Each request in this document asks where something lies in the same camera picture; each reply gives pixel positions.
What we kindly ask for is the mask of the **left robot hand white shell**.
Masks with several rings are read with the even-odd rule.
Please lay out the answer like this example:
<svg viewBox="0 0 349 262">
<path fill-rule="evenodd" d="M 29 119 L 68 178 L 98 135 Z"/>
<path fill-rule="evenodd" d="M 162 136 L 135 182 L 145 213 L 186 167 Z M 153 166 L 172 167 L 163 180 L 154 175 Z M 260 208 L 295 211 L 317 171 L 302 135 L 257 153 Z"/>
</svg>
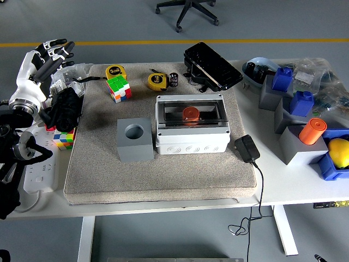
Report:
<svg viewBox="0 0 349 262">
<path fill-rule="evenodd" d="M 20 99 L 40 105 L 46 99 L 41 84 L 57 70 L 74 64 L 68 61 L 74 55 L 74 46 L 73 41 L 66 39 L 48 40 L 26 53 L 17 75 L 17 89 L 10 102 Z"/>
</svg>

